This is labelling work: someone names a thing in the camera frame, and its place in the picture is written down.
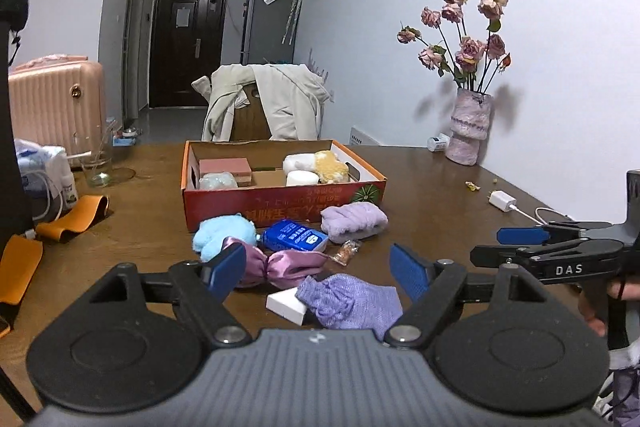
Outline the person's right hand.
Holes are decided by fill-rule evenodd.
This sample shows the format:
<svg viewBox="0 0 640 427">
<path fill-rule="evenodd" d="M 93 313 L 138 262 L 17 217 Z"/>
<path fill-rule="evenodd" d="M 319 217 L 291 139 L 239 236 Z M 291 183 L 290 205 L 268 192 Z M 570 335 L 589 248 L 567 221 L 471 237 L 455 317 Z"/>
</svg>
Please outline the person's right hand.
<svg viewBox="0 0 640 427">
<path fill-rule="evenodd" d="M 605 311 L 608 298 L 624 301 L 639 300 L 639 277 L 628 277 L 623 280 L 594 280 L 582 284 L 582 292 L 578 298 L 578 311 L 590 327 L 599 336 L 608 332 L 608 312 Z"/>
</svg>

